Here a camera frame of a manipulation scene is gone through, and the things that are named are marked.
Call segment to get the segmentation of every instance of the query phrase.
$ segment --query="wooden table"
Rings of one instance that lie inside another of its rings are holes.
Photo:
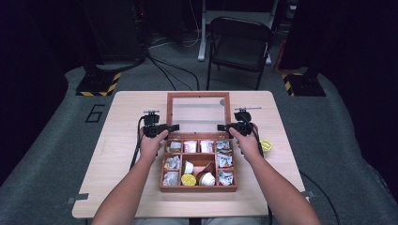
[[[299,191],[304,190],[299,170],[283,128],[273,95],[268,91],[231,91],[232,122],[235,108],[262,107],[252,110],[252,122],[259,128],[260,139],[268,139],[273,148],[265,154],[267,161]],[[167,92],[123,91],[115,99],[99,136],[88,166],[80,194],[86,200],[76,201],[72,214],[76,218],[92,218],[113,187],[129,171],[136,144],[137,123],[143,111],[160,110],[160,124],[166,122]],[[138,218],[214,218],[260,217],[268,214],[260,187],[249,163],[234,143],[238,187],[237,192],[162,193],[160,191],[160,151],[152,165],[136,214]]]

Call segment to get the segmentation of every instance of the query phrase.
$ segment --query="black chair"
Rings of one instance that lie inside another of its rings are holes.
[[[208,59],[207,90],[210,83],[211,64],[257,72],[261,82],[269,53],[271,30],[260,22],[218,17],[209,26],[210,56]]]

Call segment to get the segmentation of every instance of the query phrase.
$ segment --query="yellow lid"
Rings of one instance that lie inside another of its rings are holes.
[[[272,148],[272,143],[269,140],[261,140],[261,148],[264,152],[268,152]]]
[[[181,176],[181,182],[184,186],[194,186],[196,184],[196,178],[192,174],[183,174]]]

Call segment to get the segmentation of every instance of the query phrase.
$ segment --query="white cup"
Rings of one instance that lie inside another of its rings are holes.
[[[200,141],[200,147],[202,153],[212,153],[213,152],[213,143],[212,140],[202,140]]]
[[[185,161],[185,174],[191,174],[193,173],[193,164],[189,161]]]
[[[199,181],[199,185],[202,186],[214,186],[216,184],[216,177],[211,174],[211,172],[207,172]]]
[[[184,152],[195,153],[197,141],[186,141],[184,142]]]

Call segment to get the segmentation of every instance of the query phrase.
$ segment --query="hazard stripe tape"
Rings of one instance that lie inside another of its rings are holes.
[[[291,74],[298,75],[298,76],[302,75],[302,73],[291,73]],[[286,88],[286,91],[287,91],[287,95],[294,96],[295,93],[293,93],[292,86],[290,85],[290,81],[287,79],[287,74],[285,74],[285,73],[282,74],[282,79],[284,82],[284,87]]]
[[[112,84],[109,87],[108,91],[106,92],[76,92],[76,96],[87,96],[87,97],[93,97],[93,96],[110,96],[114,90],[116,89],[117,82],[119,81],[119,78],[121,76],[121,73],[117,73],[112,80]]]

